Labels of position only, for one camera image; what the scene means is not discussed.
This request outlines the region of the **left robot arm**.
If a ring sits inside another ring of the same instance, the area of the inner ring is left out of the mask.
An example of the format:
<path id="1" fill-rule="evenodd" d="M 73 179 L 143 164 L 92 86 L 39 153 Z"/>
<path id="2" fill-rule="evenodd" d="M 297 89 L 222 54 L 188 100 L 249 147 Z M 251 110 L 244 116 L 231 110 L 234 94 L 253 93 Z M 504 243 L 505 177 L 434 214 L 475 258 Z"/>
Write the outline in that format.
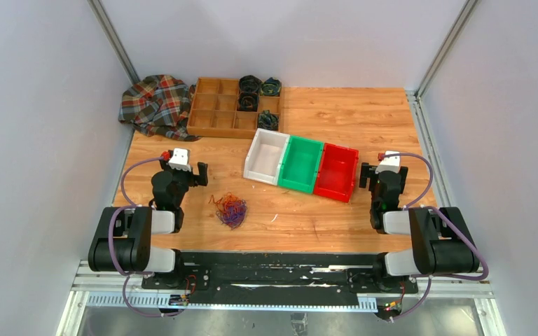
<path id="1" fill-rule="evenodd" d="M 88 251 L 88 265 L 94 272 L 160 273 L 162 283 L 178 289 L 185 284 L 187 273 L 180 265 L 180 251 L 152 246 L 152 236 L 181 230 L 184 221 L 181 203 L 190 188 L 208 184 L 208 164 L 197 163 L 195 174 L 171 167 L 168 160 L 155 157 L 130 168 L 149 162 L 159 162 L 162 167 L 151 178 L 153 200 L 147 206 L 104 208 Z"/>

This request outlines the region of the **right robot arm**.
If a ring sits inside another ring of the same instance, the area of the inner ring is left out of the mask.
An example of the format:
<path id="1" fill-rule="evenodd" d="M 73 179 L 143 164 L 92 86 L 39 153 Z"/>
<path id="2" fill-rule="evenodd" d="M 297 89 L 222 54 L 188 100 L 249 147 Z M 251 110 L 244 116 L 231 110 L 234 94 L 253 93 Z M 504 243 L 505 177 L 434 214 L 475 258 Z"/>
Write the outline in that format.
<path id="1" fill-rule="evenodd" d="M 382 169 L 361 164 L 359 187 L 371 192 L 371 227 L 379 234 L 406 235 L 411 247 L 379 253 L 373 264 L 374 286 L 389 292 L 402 277 L 454 276 L 480 267 L 476 247 L 461 211 L 455 207 L 402 209 L 407 167 Z"/>

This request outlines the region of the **red plastic bin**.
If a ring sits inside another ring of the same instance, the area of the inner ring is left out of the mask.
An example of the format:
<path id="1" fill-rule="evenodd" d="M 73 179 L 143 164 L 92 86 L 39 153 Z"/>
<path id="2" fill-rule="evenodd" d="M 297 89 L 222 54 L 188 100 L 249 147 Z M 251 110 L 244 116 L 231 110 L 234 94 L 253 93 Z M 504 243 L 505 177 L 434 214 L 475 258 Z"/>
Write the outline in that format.
<path id="1" fill-rule="evenodd" d="M 313 194 L 348 203 L 356 179 L 359 151 L 325 143 Z"/>

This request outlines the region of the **wooden compartment tray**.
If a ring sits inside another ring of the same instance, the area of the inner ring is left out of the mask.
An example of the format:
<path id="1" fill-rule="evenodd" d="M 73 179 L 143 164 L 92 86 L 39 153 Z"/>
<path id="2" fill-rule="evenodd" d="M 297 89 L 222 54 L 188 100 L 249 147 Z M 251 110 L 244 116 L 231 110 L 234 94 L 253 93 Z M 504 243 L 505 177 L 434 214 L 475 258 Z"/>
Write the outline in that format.
<path id="1" fill-rule="evenodd" d="M 200 77 L 196 83 L 191 114 L 187 124 L 189 134 L 199 137 L 251 139 L 260 112 L 269 110 L 280 117 L 278 131 L 285 128 L 283 98 L 262 96 L 259 92 L 257 112 L 237 110 L 240 94 L 238 79 Z"/>

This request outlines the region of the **green plastic bin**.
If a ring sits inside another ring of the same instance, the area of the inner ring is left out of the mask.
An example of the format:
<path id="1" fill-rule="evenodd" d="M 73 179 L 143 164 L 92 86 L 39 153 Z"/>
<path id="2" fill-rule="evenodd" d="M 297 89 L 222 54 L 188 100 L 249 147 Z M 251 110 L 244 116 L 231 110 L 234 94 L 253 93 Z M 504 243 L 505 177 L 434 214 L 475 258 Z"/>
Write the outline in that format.
<path id="1" fill-rule="evenodd" d="M 280 187 L 312 194 L 318 175 L 324 142 L 290 136 L 280 168 Z"/>

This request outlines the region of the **white plastic bin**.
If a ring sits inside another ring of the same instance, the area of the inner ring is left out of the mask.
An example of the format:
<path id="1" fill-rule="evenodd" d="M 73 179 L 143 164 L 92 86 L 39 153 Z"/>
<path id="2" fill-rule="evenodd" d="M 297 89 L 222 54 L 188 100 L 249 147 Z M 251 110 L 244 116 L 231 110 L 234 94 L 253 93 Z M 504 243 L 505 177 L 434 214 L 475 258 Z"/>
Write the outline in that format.
<path id="1" fill-rule="evenodd" d="M 244 162 L 243 177 L 277 185 L 290 135 L 257 129 Z"/>

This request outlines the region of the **plaid cloth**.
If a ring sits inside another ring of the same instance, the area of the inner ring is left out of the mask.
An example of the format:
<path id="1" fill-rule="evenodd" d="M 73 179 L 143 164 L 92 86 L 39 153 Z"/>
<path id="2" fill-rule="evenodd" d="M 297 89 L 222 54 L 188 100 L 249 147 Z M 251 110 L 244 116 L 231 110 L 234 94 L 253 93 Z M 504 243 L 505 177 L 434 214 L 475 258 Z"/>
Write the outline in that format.
<path id="1" fill-rule="evenodd" d="M 118 121 L 147 137 L 197 141 L 187 130 L 195 89 L 171 75 L 147 76 L 122 94 Z"/>

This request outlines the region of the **rolled dark sock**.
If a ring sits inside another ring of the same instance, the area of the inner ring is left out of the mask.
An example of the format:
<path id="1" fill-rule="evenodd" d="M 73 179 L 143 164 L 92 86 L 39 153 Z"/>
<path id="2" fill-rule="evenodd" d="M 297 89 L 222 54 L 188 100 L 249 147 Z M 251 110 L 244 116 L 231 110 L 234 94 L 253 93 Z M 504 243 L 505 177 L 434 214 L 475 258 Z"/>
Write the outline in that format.
<path id="1" fill-rule="evenodd" d="M 239 91 L 258 94 L 262 83 L 263 82 L 259 78 L 253 75 L 243 76 L 238 81 Z"/>
<path id="2" fill-rule="evenodd" d="M 256 92 L 241 92 L 237 100 L 237 110 L 257 112 L 259 95 Z"/>
<path id="3" fill-rule="evenodd" d="M 259 129 L 277 131 L 279 126 L 280 117 L 277 114 L 273 114 L 269 110 L 264 110 L 259 113 L 257 119 L 257 127 Z"/>

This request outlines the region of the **rolled teal sock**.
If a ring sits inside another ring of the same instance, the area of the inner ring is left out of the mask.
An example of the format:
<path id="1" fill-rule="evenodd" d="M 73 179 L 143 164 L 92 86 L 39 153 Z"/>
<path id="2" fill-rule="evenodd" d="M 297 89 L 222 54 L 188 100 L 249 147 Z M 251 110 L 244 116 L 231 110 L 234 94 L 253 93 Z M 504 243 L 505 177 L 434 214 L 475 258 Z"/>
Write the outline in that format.
<path id="1" fill-rule="evenodd" d="M 282 89 L 282 82 L 276 78 L 270 77 L 263 81 L 260 85 L 260 93 L 266 97 L 278 97 L 280 96 Z"/>

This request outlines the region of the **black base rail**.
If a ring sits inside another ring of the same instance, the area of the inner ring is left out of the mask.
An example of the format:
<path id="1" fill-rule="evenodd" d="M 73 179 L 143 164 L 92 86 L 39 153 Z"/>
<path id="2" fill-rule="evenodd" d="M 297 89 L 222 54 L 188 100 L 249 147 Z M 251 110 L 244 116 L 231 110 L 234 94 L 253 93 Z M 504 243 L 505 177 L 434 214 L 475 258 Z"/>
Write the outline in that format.
<path id="1" fill-rule="evenodd" d="M 142 281 L 147 290 L 189 294 L 192 304 L 350 307 L 358 296 L 416 294 L 407 279 L 384 274 L 373 253 L 187 251 L 176 275 Z"/>

